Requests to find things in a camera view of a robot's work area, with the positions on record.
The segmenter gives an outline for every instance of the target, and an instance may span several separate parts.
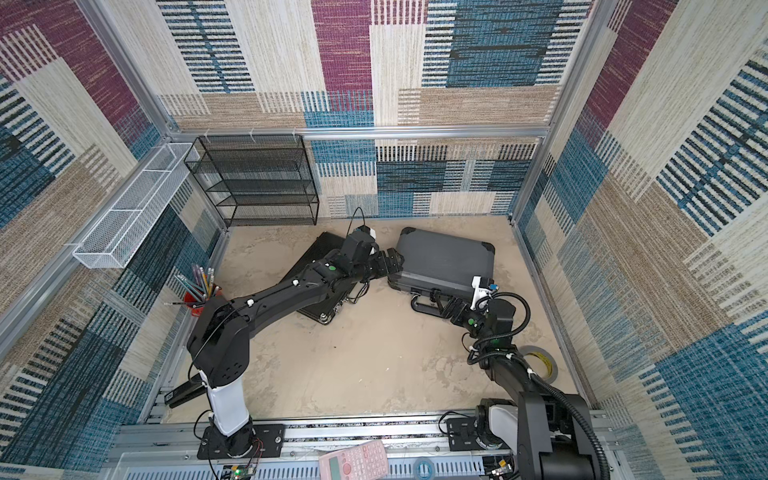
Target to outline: tape roll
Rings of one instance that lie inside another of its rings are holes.
[[[433,480],[435,477],[435,464],[429,458],[417,458],[413,464],[413,478],[416,480]]]
[[[554,382],[558,377],[558,364],[552,358],[552,355],[540,346],[536,345],[523,345],[518,348],[518,351],[523,356],[534,356],[541,360],[547,367],[547,375],[542,376],[541,379],[546,383]]]

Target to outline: beige floor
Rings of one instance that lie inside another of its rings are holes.
[[[229,298],[265,289],[283,277],[320,233],[344,235],[348,223],[321,220],[314,227],[238,227],[216,281]],[[394,247],[406,226],[493,243],[496,283],[531,304],[531,323],[515,337],[516,343],[549,351],[560,369],[555,385],[565,392],[576,391],[504,217],[374,219],[368,225],[376,229],[381,248]],[[464,329],[412,311],[410,298],[390,289],[385,279],[374,280],[368,295],[356,305],[344,305],[328,326],[294,313],[254,337],[244,373],[251,415],[416,412],[473,408],[484,397],[508,398],[480,368],[466,364],[460,343]],[[186,379],[188,366],[189,356],[178,383]],[[207,399],[201,396],[174,409],[166,421],[191,422],[206,408]]]

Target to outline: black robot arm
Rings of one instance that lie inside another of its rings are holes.
[[[517,468],[524,480],[609,480],[605,452],[592,429],[585,400],[547,384],[512,342],[530,321],[528,302],[515,293],[496,291],[491,279],[475,279],[478,286],[472,303],[457,297],[443,302],[435,294],[437,307],[418,304],[416,298],[412,306],[466,328],[477,339],[467,363],[484,369],[517,407],[517,432],[509,428],[494,432],[493,414],[503,415],[500,409],[494,412],[494,407],[508,402],[485,399],[476,415],[479,442],[497,445],[504,440],[514,445]],[[515,308],[505,296],[520,300],[525,308],[525,318],[516,328],[512,325]]]
[[[340,249],[268,289],[229,302],[211,299],[187,341],[206,383],[217,388],[239,377],[248,367],[248,340],[278,319],[335,292],[349,291],[358,282],[400,271],[400,255],[393,248],[379,250],[369,232],[368,227],[354,230]]]

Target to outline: wire mesh shelf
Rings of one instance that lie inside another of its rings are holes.
[[[319,198],[298,135],[199,137],[184,163],[227,226],[317,224]]]
[[[73,255],[87,268],[125,268],[187,178],[192,144],[165,144],[88,232]]]

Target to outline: cable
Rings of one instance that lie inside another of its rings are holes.
[[[262,306],[262,305],[263,305],[263,303],[259,303],[259,306],[258,306],[258,307],[256,307],[256,312],[253,314],[253,317],[254,317],[254,318],[255,318],[255,317],[256,317],[256,315],[259,313],[259,309],[261,308],[261,306]],[[216,326],[214,327],[214,329],[213,329],[213,330],[210,332],[210,335],[208,335],[208,338],[206,338],[206,339],[205,339],[205,341],[203,342],[203,345],[201,345],[201,346],[200,346],[200,349],[197,351],[197,353],[195,353],[195,354],[194,354],[194,357],[192,357],[192,363],[190,363],[190,368],[189,368],[189,369],[187,369],[187,381],[188,381],[189,383],[199,383],[199,382],[193,382],[193,381],[192,381],[192,379],[190,378],[190,374],[192,373],[192,366],[194,365],[194,361],[195,361],[195,360],[197,360],[197,356],[199,356],[199,355],[200,355],[200,352],[202,352],[202,351],[203,351],[203,349],[205,348],[205,346],[208,344],[208,341],[209,341],[209,340],[210,340],[210,339],[211,339],[211,338],[214,336],[214,333],[216,333],[216,331],[217,331],[217,330],[218,330],[218,329],[219,329],[219,328],[220,328],[220,327],[221,327],[223,324],[225,324],[225,323],[227,322],[227,320],[229,320],[229,319],[230,319],[230,317],[231,317],[232,315],[234,315],[234,314],[235,314],[235,313],[237,313],[237,312],[240,312],[242,309],[244,309],[244,308],[247,308],[248,306],[249,306],[249,305],[248,305],[248,303],[245,303],[245,304],[243,304],[241,307],[239,307],[239,308],[236,308],[236,309],[232,310],[231,312],[229,312],[229,313],[227,314],[227,316],[225,316],[225,317],[224,317],[224,319],[223,319],[223,320],[221,320],[221,321],[219,322],[219,324],[218,324],[218,325],[216,325]]]
[[[467,346],[464,344],[464,337],[466,337],[467,335],[469,335],[469,332],[466,332],[464,335],[462,335],[462,346],[464,347],[464,350],[466,350],[466,351],[467,351],[467,353],[470,353],[470,354],[471,354],[472,352],[471,352],[471,351],[470,351],[470,350],[467,348]]]
[[[506,353],[503,352],[488,352],[484,353],[483,355],[480,355],[478,357],[472,358],[472,354],[474,352],[470,352],[469,356],[467,357],[467,365],[475,365],[476,363],[480,363],[485,359],[489,359],[493,356],[507,356]]]
[[[491,300],[492,298],[493,298],[493,295],[483,296],[477,302],[475,302],[475,308],[479,309],[481,303],[485,302],[486,300]]]
[[[259,458],[256,460],[256,464],[253,467],[253,474],[251,475],[251,478],[256,476],[256,470],[259,468],[259,462],[261,461],[261,455],[263,452],[261,451],[262,447],[264,447],[264,442],[261,441],[261,439],[256,438],[257,444],[253,444],[253,453],[250,454],[250,460],[248,460],[248,463],[245,465],[245,472],[248,474],[248,468],[250,467],[250,464],[253,462],[253,457],[256,456],[256,452],[259,452]]]
[[[355,211],[352,212],[352,218],[349,219],[349,226],[346,228],[347,235],[349,235],[349,231],[352,229],[352,222],[355,220],[355,214],[357,214],[358,210],[360,210],[360,214],[362,215],[362,224],[366,225],[366,212],[362,211],[362,207],[357,207]]]
[[[216,470],[214,470],[214,464],[210,462],[210,442],[208,442],[208,466],[210,467],[210,472],[214,474],[214,478],[219,480],[219,475],[216,475]]]
[[[354,305],[355,303],[357,303],[357,300],[360,300],[361,298],[363,298],[363,297],[366,295],[366,293],[368,293],[368,287],[369,287],[369,286],[370,286],[370,282],[363,282],[363,283],[362,283],[362,286],[360,287],[360,290],[358,290],[358,291],[357,291],[357,295],[355,295],[355,297],[354,297],[354,298],[352,298],[352,297],[350,297],[349,295],[347,295],[347,296],[346,296],[346,299],[347,299],[347,300],[348,300],[348,301],[349,301],[349,302],[350,302],[352,305]]]
[[[443,413],[442,416],[440,417],[440,419],[437,421],[437,429],[440,431],[440,433],[442,433],[443,435],[447,435],[449,437],[452,437],[453,434],[451,432],[443,432],[442,429],[440,428],[440,424],[445,419],[445,417],[447,417],[448,415],[450,415],[452,413],[455,414],[455,415],[461,415],[462,417],[466,417],[468,419],[472,418],[470,415],[465,415],[463,413],[456,412],[455,410],[448,410],[447,412]]]
[[[196,437],[198,440],[202,440],[202,439],[203,439],[203,437],[198,437],[198,436],[197,436],[197,423],[200,421],[200,419],[202,419],[202,418],[203,418],[203,415],[205,415],[205,414],[206,414],[206,413],[208,413],[208,412],[212,412],[212,411],[213,411],[213,410],[211,410],[211,409],[208,409],[208,410],[204,410],[204,411],[203,411],[203,413],[201,413],[201,414],[199,414],[199,415],[197,416],[197,420],[195,420],[195,421],[194,421],[194,427],[192,427],[192,435],[194,435],[194,436],[195,436],[195,437]]]
[[[511,359],[525,367],[528,370],[528,375],[530,376],[531,381],[546,390],[548,394],[553,396],[555,400],[560,402],[560,404],[563,405],[566,410],[568,410],[573,419],[576,420],[576,423],[578,423],[578,425],[581,427],[581,430],[587,436],[589,442],[592,444],[594,455],[598,457],[598,465],[600,466],[600,478],[598,480],[610,480],[611,467],[609,466],[608,459],[605,456],[605,450],[603,450],[603,446],[600,444],[598,436],[594,434],[594,430],[589,424],[589,421],[584,418],[581,412],[576,409],[574,404],[568,400],[568,397],[566,397],[565,394],[560,391],[560,389],[546,383],[543,379],[541,379],[541,377],[538,376],[538,374],[536,374],[536,372],[534,372],[533,369],[528,365],[528,362],[526,362],[525,359],[522,359],[519,356],[511,356]]]
[[[522,332],[523,329],[525,329],[525,327],[528,326],[528,324],[531,322],[531,306],[528,305],[528,302],[525,301],[523,297],[519,296],[517,293],[498,292],[493,295],[493,298],[499,298],[501,296],[510,296],[511,298],[516,298],[520,300],[520,302],[523,304],[523,308],[525,308],[525,318],[523,319],[523,323],[518,328],[513,329],[511,332],[499,333],[498,335],[484,336],[481,339],[477,339],[474,345],[475,350],[479,350],[480,345],[482,345],[485,342],[490,342],[491,340],[496,340],[496,339],[505,339],[510,336],[517,335],[518,333]]]

